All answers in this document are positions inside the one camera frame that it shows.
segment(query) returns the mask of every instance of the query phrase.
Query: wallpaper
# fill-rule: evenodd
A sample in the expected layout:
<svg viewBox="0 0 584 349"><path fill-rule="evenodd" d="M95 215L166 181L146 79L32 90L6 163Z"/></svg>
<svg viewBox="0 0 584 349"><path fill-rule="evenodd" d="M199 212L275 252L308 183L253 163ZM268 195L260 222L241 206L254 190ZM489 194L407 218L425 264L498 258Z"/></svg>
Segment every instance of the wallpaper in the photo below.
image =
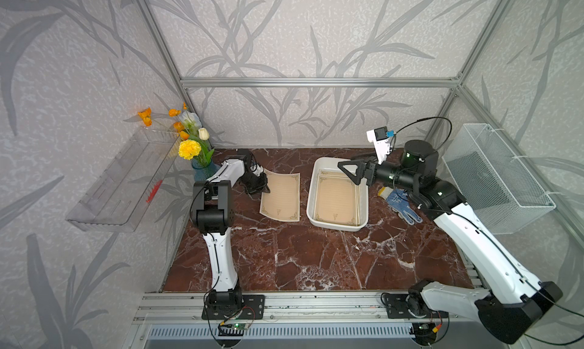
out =
<svg viewBox="0 0 584 349"><path fill-rule="evenodd" d="M188 163L134 233L81 232L65 215L136 112L164 129L182 101L131 0L0 0L0 17L0 347L119 348L172 261Z"/></svg>
<svg viewBox="0 0 584 349"><path fill-rule="evenodd" d="M516 0L466 86L584 218L584 0Z"/></svg>
<svg viewBox="0 0 584 349"><path fill-rule="evenodd" d="M373 146L368 130L388 126L397 131L434 116L447 90L217 88L192 92L191 99L218 147ZM423 139L426 132L409 127L400 133L398 145L411 137Z"/></svg>
<svg viewBox="0 0 584 349"><path fill-rule="evenodd" d="M496 3L149 1L182 77L451 77Z"/></svg>
<svg viewBox="0 0 584 349"><path fill-rule="evenodd" d="M452 77L496 1L149 0L182 77ZM366 130L434 115L446 94L189 91L215 145L257 147L366 146Z"/></svg>
<svg viewBox="0 0 584 349"><path fill-rule="evenodd" d="M582 8L584 0L516 0L465 85L584 217ZM582 313L584 254L553 216L500 240L541 279L557 280L564 306ZM554 308L529 333L567 342L582 335L581 322Z"/></svg>

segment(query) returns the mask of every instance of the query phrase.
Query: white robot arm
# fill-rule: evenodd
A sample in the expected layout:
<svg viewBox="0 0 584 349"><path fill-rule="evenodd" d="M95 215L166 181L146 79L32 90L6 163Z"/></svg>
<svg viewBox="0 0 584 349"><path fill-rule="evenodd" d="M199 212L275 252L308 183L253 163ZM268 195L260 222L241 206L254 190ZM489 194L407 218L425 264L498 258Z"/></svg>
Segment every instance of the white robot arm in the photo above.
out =
<svg viewBox="0 0 584 349"><path fill-rule="evenodd" d="M349 160L339 168L355 184L365 178L368 185L380 181L406 190L414 205L458 244L489 287L467 289L422 280L408 291L412 313L429 308L465 316L512 344L562 297L555 283L541 282L497 241L454 185L436 177L438 152L428 142L407 141L400 164L378 160ZM356 173L346 165L355 165Z"/></svg>
<svg viewBox="0 0 584 349"><path fill-rule="evenodd" d="M227 317L242 308L242 293L231 255L231 226L234 206L231 187L240 181L248 194L267 192L266 173L247 149L237 150L206 181L193 186L190 218L207 244L213 280L204 314Z"/></svg>

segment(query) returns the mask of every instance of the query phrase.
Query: marble tabletop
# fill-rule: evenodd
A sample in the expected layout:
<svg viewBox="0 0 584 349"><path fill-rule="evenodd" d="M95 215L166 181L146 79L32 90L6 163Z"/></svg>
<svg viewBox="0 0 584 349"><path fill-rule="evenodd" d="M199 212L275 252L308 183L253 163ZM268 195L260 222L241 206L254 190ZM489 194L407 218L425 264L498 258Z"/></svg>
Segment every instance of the marble tabletop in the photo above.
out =
<svg viewBox="0 0 584 349"><path fill-rule="evenodd" d="M259 213L261 195L250 197L234 187L235 224L231 244L244 291L407 289L428 278L472 287L454 242L420 213L414 226L400 219L369 188L369 222L358 232L318 228L306 216L314 162L323 156L349 158L371 148L259 148L258 163L275 173L300 173L299 222L280 222ZM389 160L397 162L401 149ZM220 164L234 149L218 150ZM189 222L168 274L165 292L202 292L211 287L207 247Z"/></svg>

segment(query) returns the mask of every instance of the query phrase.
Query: clear acrylic shelf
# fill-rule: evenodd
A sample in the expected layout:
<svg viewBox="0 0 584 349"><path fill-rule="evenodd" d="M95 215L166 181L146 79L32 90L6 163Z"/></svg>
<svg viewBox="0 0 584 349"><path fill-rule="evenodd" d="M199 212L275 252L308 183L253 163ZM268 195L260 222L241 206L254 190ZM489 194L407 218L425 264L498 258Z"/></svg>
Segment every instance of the clear acrylic shelf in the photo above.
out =
<svg viewBox="0 0 584 349"><path fill-rule="evenodd" d="M65 219L83 231L134 231L179 144L174 132L139 128Z"/></svg>

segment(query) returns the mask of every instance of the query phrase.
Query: blue glass vase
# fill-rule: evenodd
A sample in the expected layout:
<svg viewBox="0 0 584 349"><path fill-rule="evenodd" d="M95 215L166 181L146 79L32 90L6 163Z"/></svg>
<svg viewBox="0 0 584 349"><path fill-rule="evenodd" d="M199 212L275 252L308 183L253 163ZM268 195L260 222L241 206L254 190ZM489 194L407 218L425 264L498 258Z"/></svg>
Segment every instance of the blue glass vase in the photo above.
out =
<svg viewBox="0 0 584 349"><path fill-rule="evenodd" d="M201 163L195 158L190 161L190 164L193 166L194 170L194 180L206 180L210 177L213 177L213 174L219 170L219 165L211 163L207 166L202 166Z"/></svg>

